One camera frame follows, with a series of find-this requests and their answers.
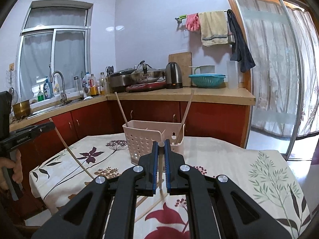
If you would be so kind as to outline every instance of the scissors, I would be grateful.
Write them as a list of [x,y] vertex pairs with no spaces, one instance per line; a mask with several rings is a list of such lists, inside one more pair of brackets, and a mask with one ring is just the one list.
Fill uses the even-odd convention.
[[106,67],[106,68],[105,68],[105,71],[106,71],[106,75],[107,75],[107,76],[110,76],[111,74],[114,73],[114,66]]

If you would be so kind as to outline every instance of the towel rack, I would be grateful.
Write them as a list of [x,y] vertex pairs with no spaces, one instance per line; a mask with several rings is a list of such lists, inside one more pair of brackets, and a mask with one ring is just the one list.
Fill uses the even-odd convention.
[[182,24],[182,20],[187,18],[187,14],[181,15],[178,18],[175,18],[178,24]]

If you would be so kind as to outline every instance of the human hand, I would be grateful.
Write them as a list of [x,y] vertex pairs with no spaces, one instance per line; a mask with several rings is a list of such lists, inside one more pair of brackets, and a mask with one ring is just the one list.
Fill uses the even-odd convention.
[[9,187],[7,185],[7,182],[5,181],[5,178],[2,173],[2,167],[6,168],[13,168],[14,174],[12,175],[12,180],[14,180],[16,183],[21,183],[23,180],[23,174],[22,174],[22,164],[21,164],[21,153],[19,150],[16,152],[16,162],[5,158],[0,157],[0,187],[3,190],[8,190]]

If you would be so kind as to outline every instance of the dining table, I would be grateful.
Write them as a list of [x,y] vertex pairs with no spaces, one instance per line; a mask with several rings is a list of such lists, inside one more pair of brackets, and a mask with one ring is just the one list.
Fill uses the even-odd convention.
[[[276,150],[247,150],[210,137],[184,137],[185,163],[202,175],[226,175],[267,213],[298,238],[310,222],[306,199],[287,162]],[[87,136],[70,150],[93,175],[107,179],[134,166],[124,133]],[[30,172],[34,197],[41,197],[51,214],[73,199],[92,178],[65,149]],[[134,239],[189,239],[185,195],[170,196],[165,173],[158,177],[153,197],[137,198]]]

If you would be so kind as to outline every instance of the countertop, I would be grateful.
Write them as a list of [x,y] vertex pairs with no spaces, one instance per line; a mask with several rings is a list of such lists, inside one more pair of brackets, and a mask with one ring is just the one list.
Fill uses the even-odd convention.
[[[245,88],[231,90],[228,88],[220,89],[200,89],[200,88],[182,88],[182,89],[162,89],[150,92],[139,93],[119,93],[120,100],[156,100],[156,101],[188,101],[191,90],[194,89],[194,102],[223,103],[252,106],[256,104],[256,98]],[[98,96],[93,99],[66,105],[55,110],[34,116],[30,119],[23,119],[20,122],[14,121],[10,125],[10,131],[23,128],[39,121],[69,112],[81,107],[89,106],[106,100],[116,100],[115,94]]]

